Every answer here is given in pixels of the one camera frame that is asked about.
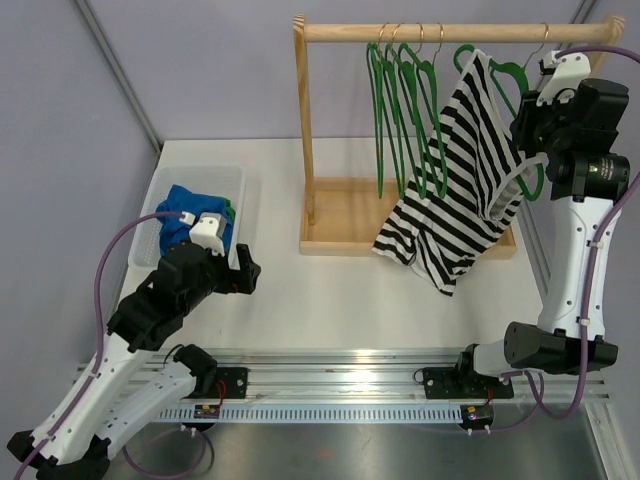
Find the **green tank top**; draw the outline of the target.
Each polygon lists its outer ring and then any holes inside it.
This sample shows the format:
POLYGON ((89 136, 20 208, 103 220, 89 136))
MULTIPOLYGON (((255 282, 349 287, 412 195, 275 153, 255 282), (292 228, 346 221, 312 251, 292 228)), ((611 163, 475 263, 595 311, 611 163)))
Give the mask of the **green tank top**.
POLYGON ((236 211, 233 208, 232 203, 229 199, 224 198, 223 203, 224 203, 224 216, 226 218, 226 221, 230 224, 233 224, 235 222, 236 211))

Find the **black white striped top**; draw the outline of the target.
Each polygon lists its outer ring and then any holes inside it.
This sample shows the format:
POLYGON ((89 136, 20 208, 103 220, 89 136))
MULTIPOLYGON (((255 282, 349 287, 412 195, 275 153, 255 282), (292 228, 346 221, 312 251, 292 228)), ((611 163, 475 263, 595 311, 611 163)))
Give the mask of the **black white striped top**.
POLYGON ((441 131, 428 140, 434 162, 425 174, 445 167, 445 194, 436 193, 432 179, 409 181, 372 245, 446 296, 510 227, 525 188, 544 180, 540 161, 516 149, 501 117, 492 60, 472 51, 440 111, 441 131))

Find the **green velvet hanger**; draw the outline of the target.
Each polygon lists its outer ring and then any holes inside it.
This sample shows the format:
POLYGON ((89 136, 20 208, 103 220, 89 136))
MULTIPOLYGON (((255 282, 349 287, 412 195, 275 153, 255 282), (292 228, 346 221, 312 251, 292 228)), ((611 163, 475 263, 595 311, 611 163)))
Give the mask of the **green velvet hanger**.
POLYGON ((407 91, 405 103, 410 115, 411 123, 415 130, 418 156, 420 160, 420 169, 414 168, 416 190, 419 197, 424 199, 427 196, 429 189, 429 175, 427 167, 429 152, 418 101, 419 73, 417 67, 420 61, 417 54, 411 49, 407 42, 402 42, 399 45, 397 55, 400 60, 399 69, 401 84, 407 91))

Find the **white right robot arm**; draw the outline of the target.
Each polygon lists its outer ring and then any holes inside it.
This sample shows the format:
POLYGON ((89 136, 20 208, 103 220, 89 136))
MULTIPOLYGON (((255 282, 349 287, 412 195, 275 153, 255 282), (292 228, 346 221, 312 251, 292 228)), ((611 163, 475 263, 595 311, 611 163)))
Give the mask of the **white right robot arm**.
POLYGON ((513 322, 504 338, 472 344, 459 357, 453 385, 461 398, 513 395, 509 372, 553 375, 600 371, 618 348, 605 339, 602 296, 608 250, 630 192, 630 164, 612 153, 629 102, 626 86, 587 78, 546 101, 529 92, 511 125, 526 157, 543 153, 551 183, 555 250, 550 284, 536 324, 513 322))

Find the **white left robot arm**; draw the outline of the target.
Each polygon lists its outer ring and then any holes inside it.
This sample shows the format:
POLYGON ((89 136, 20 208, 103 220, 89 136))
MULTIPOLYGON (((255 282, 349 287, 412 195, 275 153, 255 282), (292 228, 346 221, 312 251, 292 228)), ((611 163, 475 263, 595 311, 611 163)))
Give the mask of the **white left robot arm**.
POLYGON ((120 301, 90 365, 59 406, 33 430, 7 444, 39 479, 101 479, 126 443, 161 411, 183 398, 225 395, 217 361, 189 344, 143 388, 122 403, 133 375, 211 294, 252 294, 261 273, 246 244, 238 268, 224 255, 190 242, 169 248, 142 284, 120 301))

